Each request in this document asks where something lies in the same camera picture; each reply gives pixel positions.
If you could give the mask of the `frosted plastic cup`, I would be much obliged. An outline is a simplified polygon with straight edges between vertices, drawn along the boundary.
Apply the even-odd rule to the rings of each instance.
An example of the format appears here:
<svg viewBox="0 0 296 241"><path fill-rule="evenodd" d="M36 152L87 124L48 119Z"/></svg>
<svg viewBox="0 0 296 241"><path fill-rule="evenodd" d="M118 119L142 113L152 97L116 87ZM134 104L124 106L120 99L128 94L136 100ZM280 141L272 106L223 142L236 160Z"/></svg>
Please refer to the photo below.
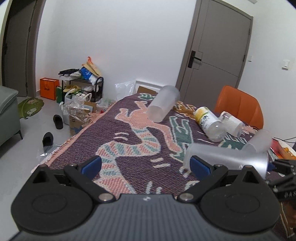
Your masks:
<svg viewBox="0 0 296 241"><path fill-rule="evenodd" d="M180 99L179 90L171 85L163 86L147 108L148 118L160 123Z"/></svg>
<svg viewBox="0 0 296 241"><path fill-rule="evenodd" d="M198 143L189 145L185 152L183 167L192 171L190 158L200 157L210 165L222 164L230 170L241 170L245 165L253 166L262 178L266 177L268 167L268 155L254 151L228 149Z"/></svg>
<svg viewBox="0 0 296 241"><path fill-rule="evenodd" d="M242 150L252 153L264 153L271 147L272 140L271 132L261 129L243 146Z"/></svg>

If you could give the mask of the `red book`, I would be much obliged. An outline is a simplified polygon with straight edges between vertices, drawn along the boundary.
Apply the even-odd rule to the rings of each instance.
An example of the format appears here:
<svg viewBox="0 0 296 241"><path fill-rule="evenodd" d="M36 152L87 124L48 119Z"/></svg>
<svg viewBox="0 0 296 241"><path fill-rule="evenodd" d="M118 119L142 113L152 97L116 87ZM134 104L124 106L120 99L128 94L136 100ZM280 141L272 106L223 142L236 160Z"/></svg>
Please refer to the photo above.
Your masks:
<svg viewBox="0 0 296 241"><path fill-rule="evenodd" d="M279 159L295 160L295 150L281 140L273 138L270 148Z"/></svg>

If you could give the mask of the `yellow labelled clear bottle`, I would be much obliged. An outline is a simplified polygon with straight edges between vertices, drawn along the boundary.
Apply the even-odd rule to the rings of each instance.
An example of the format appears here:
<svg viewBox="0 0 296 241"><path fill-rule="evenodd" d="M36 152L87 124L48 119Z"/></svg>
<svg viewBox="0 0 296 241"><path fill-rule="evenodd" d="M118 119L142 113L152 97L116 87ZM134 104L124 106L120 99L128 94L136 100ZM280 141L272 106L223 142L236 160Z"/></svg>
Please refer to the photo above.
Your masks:
<svg viewBox="0 0 296 241"><path fill-rule="evenodd" d="M212 142L222 141L227 134L224 123L205 106L194 112L194 119Z"/></svg>

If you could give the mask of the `cardboard box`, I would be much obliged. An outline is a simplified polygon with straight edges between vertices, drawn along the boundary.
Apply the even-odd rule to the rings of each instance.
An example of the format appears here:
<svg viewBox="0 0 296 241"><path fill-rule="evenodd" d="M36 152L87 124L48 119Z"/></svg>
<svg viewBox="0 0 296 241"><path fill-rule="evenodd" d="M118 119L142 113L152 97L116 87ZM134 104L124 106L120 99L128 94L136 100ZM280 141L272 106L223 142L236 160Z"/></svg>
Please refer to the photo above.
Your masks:
<svg viewBox="0 0 296 241"><path fill-rule="evenodd" d="M72 101L67 106L70 134L74 136L96 118L96 103Z"/></svg>

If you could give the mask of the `white plastic bottle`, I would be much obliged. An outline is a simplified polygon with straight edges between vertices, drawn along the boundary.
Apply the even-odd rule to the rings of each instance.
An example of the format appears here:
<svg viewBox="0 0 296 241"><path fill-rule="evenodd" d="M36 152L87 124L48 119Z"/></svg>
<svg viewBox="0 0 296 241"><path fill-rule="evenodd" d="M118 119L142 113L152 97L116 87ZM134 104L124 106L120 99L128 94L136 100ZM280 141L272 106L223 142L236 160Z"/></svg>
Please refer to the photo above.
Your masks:
<svg viewBox="0 0 296 241"><path fill-rule="evenodd" d="M237 138L241 136L245 128L245 124L241 120L226 111L220 114L219 120L223 123L227 133Z"/></svg>

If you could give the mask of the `black slipper far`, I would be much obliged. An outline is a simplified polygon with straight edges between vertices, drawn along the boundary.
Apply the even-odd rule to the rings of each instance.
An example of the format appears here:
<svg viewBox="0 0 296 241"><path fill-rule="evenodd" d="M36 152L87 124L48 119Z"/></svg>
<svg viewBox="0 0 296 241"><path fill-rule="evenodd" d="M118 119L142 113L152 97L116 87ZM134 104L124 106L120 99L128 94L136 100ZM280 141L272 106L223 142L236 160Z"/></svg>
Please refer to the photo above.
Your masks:
<svg viewBox="0 0 296 241"><path fill-rule="evenodd" d="M61 130L63 128L63 119L60 115L55 114L53 116L53 121L55 123L56 129Z"/></svg>

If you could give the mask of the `clear plastic bag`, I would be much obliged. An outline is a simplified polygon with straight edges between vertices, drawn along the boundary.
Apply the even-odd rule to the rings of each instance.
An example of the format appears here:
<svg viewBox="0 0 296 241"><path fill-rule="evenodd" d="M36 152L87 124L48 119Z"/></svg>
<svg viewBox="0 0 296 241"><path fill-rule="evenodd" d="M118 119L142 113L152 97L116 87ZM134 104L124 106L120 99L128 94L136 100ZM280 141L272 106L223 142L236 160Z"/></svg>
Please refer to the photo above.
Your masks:
<svg viewBox="0 0 296 241"><path fill-rule="evenodd" d="M84 102L90 103L91 97L91 93L78 93L74 95L70 91L67 92L64 102L60 102L59 104L64 124L70 125L70 118L74 118L82 124L86 124L89 121L89 113L91 113L92 110L86 108Z"/></svg>

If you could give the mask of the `orange chair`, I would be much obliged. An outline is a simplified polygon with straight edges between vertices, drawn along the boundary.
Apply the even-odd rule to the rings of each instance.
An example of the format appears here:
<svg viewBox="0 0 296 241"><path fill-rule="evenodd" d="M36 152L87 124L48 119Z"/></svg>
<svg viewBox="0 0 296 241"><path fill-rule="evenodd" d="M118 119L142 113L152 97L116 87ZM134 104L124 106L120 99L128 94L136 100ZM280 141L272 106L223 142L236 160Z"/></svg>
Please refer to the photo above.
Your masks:
<svg viewBox="0 0 296 241"><path fill-rule="evenodd" d="M214 111L216 113L226 111L258 130L264 125L263 113L257 99L229 85L222 88Z"/></svg>

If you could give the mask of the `black shoe rack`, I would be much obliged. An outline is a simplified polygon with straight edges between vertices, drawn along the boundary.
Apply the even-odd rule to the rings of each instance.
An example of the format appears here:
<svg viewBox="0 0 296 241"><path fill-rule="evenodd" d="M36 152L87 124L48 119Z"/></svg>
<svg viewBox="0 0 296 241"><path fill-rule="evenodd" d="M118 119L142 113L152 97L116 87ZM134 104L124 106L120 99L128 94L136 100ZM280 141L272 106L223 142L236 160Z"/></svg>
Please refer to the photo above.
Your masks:
<svg viewBox="0 0 296 241"><path fill-rule="evenodd" d="M89 80L81 79L81 78L73 78L71 76L60 76L59 77L60 84L62 90L66 89L69 85L77 85L80 87L80 92L83 93L91 93L92 98L91 102L97 102L103 97L103 85L104 85L104 78L99 77L95 80L95 83L92 84Z"/></svg>

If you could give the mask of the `green leaf floor mat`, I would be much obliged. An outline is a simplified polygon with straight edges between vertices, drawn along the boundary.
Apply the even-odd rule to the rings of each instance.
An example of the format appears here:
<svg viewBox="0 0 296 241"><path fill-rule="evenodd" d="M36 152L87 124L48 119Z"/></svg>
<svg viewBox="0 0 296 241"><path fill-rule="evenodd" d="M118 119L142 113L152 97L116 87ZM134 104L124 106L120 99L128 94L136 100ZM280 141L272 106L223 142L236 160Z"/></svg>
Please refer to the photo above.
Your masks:
<svg viewBox="0 0 296 241"><path fill-rule="evenodd" d="M44 106L42 99L31 97L27 98L18 104L18 114L20 119L27 119L28 117L34 116Z"/></svg>

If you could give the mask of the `grey sofa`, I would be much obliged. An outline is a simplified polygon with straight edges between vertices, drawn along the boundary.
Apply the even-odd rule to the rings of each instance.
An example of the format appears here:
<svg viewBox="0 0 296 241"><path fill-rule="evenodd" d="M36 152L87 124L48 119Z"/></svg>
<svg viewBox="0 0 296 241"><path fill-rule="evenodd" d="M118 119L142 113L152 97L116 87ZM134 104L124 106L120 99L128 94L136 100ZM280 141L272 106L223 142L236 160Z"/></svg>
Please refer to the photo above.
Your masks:
<svg viewBox="0 0 296 241"><path fill-rule="evenodd" d="M12 136L19 134L23 139L20 124L20 115L18 112L18 91L1 86L0 88L0 145L4 144Z"/></svg>

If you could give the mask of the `blue white bag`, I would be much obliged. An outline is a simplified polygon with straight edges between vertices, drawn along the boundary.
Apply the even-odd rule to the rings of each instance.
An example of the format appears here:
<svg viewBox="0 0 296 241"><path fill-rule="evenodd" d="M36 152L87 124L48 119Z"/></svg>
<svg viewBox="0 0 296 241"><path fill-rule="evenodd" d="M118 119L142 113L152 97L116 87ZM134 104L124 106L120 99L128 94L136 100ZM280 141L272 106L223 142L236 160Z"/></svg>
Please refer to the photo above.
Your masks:
<svg viewBox="0 0 296 241"><path fill-rule="evenodd" d="M90 82L92 85L95 85L96 80L97 80L97 76L92 74L87 68L82 67L79 70L80 74L81 74L81 78L84 80L87 80L88 82Z"/></svg>

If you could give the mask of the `orange beige paper bag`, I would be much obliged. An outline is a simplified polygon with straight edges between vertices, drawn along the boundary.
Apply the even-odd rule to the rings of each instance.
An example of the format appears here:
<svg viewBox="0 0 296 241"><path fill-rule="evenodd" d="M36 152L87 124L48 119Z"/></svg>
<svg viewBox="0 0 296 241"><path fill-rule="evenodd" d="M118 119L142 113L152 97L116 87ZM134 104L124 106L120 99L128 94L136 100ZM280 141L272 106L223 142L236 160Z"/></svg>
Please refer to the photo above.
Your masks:
<svg viewBox="0 0 296 241"><path fill-rule="evenodd" d="M98 77L102 76L101 71L92 62L92 59L90 56L87 57L87 62L82 64L82 67L86 68L88 71L90 71L95 76L98 76Z"/></svg>

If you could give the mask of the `grey door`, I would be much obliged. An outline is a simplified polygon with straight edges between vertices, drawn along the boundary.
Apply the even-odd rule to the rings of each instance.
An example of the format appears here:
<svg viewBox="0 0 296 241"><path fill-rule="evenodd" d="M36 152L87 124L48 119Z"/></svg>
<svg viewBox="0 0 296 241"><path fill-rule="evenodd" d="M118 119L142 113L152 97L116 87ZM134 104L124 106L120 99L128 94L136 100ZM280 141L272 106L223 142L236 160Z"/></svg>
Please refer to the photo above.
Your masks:
<svg viewBox="0 0 296 241"><path fill-rule="evenodd" d="M176 87L180 100L214 109L225 85L238 87L253 17L225 1L197 1ZM194 60L188 68L191 51Z"/></svg>

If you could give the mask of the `white wall switch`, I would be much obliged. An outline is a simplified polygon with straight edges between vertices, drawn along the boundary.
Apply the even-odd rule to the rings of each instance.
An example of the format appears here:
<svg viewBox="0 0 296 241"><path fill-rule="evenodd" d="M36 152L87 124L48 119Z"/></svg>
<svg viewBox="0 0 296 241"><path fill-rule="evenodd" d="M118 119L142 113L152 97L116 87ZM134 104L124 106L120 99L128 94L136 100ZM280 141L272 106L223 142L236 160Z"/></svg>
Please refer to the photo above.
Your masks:
<svg viewBox="0 0 296 241"><path fill-rule="evenodd" d="M283 65L282 65L282 69L283 70L288 70L289 69L289 65L290 65L290 61L289 60L287 60L287 59L285 59L285 60L283 60Z"/></svg>

